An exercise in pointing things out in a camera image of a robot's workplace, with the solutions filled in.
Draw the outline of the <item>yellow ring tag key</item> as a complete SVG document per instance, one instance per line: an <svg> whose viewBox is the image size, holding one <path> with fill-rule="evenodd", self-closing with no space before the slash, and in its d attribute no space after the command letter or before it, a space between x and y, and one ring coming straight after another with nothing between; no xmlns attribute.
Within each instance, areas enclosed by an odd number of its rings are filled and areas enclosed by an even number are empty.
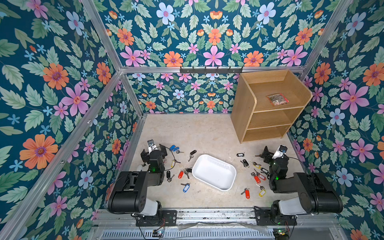
<svg viewBox="0 0 384 240"><path fill-rule="evenodd" d="M171 169L173 169L176 166L176 164L180 164L180 162L177 160L173 160L171 164Z"/></svg>

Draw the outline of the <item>small dark key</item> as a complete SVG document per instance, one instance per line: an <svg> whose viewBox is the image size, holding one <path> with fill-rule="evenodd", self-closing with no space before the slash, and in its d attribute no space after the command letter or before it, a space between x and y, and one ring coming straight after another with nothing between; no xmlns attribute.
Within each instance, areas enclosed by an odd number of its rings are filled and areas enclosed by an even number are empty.
<svg viewBox="0 0 384 240"><path fill-rule="evenodd" d="M171 171L166 172L167 181L170 183L175 175Z"/></svg>

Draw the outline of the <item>blue tag key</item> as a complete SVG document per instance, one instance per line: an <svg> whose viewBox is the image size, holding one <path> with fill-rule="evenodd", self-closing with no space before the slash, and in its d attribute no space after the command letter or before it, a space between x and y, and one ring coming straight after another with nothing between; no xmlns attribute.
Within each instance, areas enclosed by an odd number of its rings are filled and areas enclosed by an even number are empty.
<svg viewBox="0 0 384 240"><path fill-rule="evenodd" d="M183 153L179 147L177 147L176 145L172 145L170 147L170 151L172 151L173 153L176 153L176 154L180 154L180 153Z"/></svg>
<svg viewBox="0 0 384 240"><path fill-rule="evenodd" d="M184 193L187 193L188 190L190 189L190 183L186 183L186 184L181 184L184 188L183 188L183 192Z"/></svg>

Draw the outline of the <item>red tag key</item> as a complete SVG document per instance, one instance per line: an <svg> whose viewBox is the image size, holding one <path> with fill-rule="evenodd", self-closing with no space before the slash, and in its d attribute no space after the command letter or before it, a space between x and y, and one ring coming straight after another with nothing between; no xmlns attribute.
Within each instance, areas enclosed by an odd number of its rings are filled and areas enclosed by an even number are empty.
<svg viewBox="0 0 384 240"><path fill-rule="evenodd" d="M185 172L184 171L180 171L179 175L178 175L178 178L181 179L183 176L184 176Z"/></svg>
<svg viewBox="0 0 384 240"><path fill-rule="evenodd" d="M257 176L259 177L259 179L265 181L267 178L265 176L263 176L262 174L260 173L257 173Z"/></svg>
<svg viewBox="0 0 384 240"><path fill-rule="evenodd" d="M243 192L241 193L241 195L244 195L246 199L250 199L250 191L248 188L244 188Z"/></svg>
<svg viewBox="0 0 384 240"><path fill-rule="evenodd" d="M260 184L260 183L261 183L261 180L260 180L260 178L256 175L256 173L251 173L251 176L255 179L255 181L257 182L257 184Z"/></svg>

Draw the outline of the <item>key with black ring tag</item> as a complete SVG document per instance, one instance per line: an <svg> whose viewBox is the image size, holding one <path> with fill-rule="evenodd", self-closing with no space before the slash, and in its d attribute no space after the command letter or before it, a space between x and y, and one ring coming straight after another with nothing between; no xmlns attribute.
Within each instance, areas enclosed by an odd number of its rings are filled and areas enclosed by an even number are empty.
<svg viewBox="0 0 384 240"><path fill-rule="evenodd" d="M247 162L247 160L243 159L243 160L241 160L241 163L243 164L243 167L245 167L245 168L249 167L249 163Z"/></svg>

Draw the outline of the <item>dark tag key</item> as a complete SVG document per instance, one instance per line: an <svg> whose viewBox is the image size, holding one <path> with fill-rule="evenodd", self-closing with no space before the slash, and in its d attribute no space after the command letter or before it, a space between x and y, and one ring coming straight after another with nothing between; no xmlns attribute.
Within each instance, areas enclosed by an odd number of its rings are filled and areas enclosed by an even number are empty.
<svg viewBox="0 0 384 240"><path fill-rule="evenodd" d="M194 154L196 154L196 153L197 153L197 150L193 150L192 152L190 152L190 156L189 156L188 162L191 161L191 159L194 157Z"/></svg>

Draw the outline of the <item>blue tag key front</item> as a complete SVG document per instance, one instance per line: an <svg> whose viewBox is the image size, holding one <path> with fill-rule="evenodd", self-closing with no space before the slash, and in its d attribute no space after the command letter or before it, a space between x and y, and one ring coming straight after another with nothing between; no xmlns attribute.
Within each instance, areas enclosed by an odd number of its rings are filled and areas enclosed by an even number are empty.
<svg viewBox="0 0 384 240"><path fill-rule="evenodd" d="M186 183L186 184L181 184L184 188L183 188L183 192L184 193L187 193L188 190L190 189L190 183Z"/></svg>

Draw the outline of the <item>wooden shelf cabinet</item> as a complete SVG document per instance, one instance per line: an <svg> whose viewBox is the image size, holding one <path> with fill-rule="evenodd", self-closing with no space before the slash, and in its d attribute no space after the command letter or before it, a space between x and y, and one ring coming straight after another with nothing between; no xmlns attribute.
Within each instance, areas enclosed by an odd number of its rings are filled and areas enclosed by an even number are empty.
<svg viewBox="0 0 384 240"><path fill-rule="evenodd" d="M267 96L290 102L272 106ZM282 138L312 99L312 92L289 70L242 73L231 120L240 143Z"/></svg>

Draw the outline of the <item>white storage tray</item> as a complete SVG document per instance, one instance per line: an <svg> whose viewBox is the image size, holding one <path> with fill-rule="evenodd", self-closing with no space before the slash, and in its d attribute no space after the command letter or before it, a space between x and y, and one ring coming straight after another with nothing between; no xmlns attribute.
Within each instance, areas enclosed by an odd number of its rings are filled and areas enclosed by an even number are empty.
<svg viewBox="0 0 384 240"><path fill-rule="evenodd" d="M236 179L237 170L229 163L207 154L196 160L192 174L194 178L219 191L229 191Z"/></svg>

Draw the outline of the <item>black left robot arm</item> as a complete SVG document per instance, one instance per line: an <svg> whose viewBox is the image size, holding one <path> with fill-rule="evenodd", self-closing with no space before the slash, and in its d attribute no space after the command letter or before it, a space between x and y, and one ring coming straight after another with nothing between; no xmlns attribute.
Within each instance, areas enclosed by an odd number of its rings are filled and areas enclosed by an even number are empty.
<svg viewBox="0 0 384 240"><path fill-rule="evenodd" d="M107 210L112 214L158 215L161 204L150 200L147 193L148 187L162 185L166 173L163 159L167 155L167 148L163 145L143 150L141 158L149 165L148 170L120 172L107 197Z"/></svg>

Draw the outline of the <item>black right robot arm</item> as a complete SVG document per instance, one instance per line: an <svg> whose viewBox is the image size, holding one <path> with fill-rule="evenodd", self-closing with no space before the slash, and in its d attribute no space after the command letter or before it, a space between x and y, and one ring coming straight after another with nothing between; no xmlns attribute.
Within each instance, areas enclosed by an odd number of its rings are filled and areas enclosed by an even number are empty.
<svg viewBox="0 0 384 240"><path fill-rule="evenodd" d="M275 194L298 194L295 198L274 201L271 212L276 216L341 213L343 202L324 174L293 173L292 177L287 177L290 160L286 155L287 150L286 146L281 145L272 153L265 147L260 155L264 163L269 165L266 174L270 189Z"/></svg>

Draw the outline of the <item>clear bag of small parts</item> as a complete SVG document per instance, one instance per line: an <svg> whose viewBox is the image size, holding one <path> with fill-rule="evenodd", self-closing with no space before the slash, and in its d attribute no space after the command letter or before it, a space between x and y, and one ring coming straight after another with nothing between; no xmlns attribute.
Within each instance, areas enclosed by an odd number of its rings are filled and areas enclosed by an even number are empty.
<svg viewBox="0 0 384 240"><path fill-rule="evenodd" d="M267 96L267 99L269 100L272 106L285 105L290 102L282 93L269 95Z"/></svg>

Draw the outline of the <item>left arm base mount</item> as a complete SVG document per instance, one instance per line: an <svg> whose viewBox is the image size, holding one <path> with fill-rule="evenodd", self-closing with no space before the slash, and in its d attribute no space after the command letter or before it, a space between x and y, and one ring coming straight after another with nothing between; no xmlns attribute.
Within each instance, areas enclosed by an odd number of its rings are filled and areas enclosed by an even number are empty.
<svg viewBox="0 0 384 240"><path fill-rule="evenodd" d="M137 227L173 227L177 222L178 212L176 210L162 210L154 216L138 216Z"/></svg>

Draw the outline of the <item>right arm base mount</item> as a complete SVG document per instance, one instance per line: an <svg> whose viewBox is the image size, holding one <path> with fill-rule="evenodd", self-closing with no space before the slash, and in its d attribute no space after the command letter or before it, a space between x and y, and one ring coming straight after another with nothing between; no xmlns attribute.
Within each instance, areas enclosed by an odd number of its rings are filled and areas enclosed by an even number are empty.
<svg viewBox="0 0 384 240"><path fill-rule="evenodd" d="M295 215L283 215L277 205L271 208L259 208L254 206L255 218L258 226L296 226Z"/></svg>

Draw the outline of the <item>black wall hook rail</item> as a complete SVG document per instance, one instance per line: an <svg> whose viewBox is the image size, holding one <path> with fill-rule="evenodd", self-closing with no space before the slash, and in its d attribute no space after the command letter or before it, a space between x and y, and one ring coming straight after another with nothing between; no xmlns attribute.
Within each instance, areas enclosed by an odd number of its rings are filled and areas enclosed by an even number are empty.
<svg viewBox="0 0 384 240"><path fill-rule="evenodd" d="M243 67L180 67L181 74L240 74L243 72Z"/></svg>

